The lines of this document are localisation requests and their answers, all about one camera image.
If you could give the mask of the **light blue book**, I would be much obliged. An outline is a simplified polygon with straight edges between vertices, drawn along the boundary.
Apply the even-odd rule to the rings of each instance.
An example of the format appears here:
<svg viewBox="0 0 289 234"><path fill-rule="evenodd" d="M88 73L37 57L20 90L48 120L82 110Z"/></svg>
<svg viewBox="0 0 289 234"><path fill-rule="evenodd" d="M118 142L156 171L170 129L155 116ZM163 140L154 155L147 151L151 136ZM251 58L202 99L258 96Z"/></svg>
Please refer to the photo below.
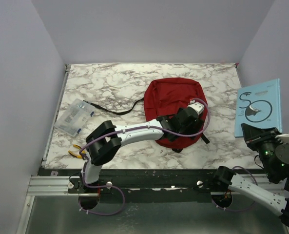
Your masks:
<svg viewBox="0 0 289 234"><path fill-rule="evenodd" d="M237 90L234 136L243 137L241 124L257 128L282 128L280 79Z"/></svg>

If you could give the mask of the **red backpack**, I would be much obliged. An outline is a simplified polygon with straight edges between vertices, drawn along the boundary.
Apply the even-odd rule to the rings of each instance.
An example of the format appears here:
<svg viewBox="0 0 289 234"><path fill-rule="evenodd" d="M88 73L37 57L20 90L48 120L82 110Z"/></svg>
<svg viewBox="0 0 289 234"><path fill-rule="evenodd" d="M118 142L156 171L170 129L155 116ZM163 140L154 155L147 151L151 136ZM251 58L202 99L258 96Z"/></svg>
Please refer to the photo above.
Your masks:
<svg viewBox="0 0 289 234"><path fill-rule="evenodd" d="M199 131L201 132L205 129L204 122L209 111L205 109L201 115L193 115L186 111L190 100L197 98L203 104L207 104L205 94L199 82L187 78L162 78L153 80L145 91L144 97L135 101L131 109L127 111L115 112L96 103L89 101L87 103L105 112L123 116L130 113L142 101L147 121L160 118L163 123L169 121L181 126L187 126L194 121L202 121L203 127Z"/></svg>

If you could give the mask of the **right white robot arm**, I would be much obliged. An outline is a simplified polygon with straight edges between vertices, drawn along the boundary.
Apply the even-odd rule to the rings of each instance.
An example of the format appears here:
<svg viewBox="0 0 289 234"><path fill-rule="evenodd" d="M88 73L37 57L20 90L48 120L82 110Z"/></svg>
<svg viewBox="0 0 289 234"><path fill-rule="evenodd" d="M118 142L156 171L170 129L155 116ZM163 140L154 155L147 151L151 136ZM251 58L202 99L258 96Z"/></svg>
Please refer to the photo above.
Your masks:
<svg viewBox="0 0 289 234"><path fill-rule="evenodd" d="M284 190L289 192L289 133L283 134L275 127L262 129L245 123L241 128L248 148L258 153L269 182L278 184L284 180ZM275 195L225 166L217 169L212 181L218 191L239 192L265 206L289 227L289 198Z"/></svg>

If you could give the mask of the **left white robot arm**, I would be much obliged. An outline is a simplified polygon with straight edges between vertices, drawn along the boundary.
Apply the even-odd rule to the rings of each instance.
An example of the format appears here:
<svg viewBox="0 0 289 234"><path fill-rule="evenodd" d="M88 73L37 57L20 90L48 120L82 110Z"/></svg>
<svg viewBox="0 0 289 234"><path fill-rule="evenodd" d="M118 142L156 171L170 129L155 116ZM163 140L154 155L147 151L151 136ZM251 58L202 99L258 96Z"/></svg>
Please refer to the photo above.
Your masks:
<svg viewBox="0 0 289 234"><path fill-rule="evenodd" d="M86 137L86 145L81 148L87 153L84 154L80 188L92 192L102 166L110 162L123 146L146 140L157 141L173 150L193 145L203 136L207 113L206 108L197 102L175 114L159 116L142 124L123 126L114 125L110 120L103 122Z"/></svg>

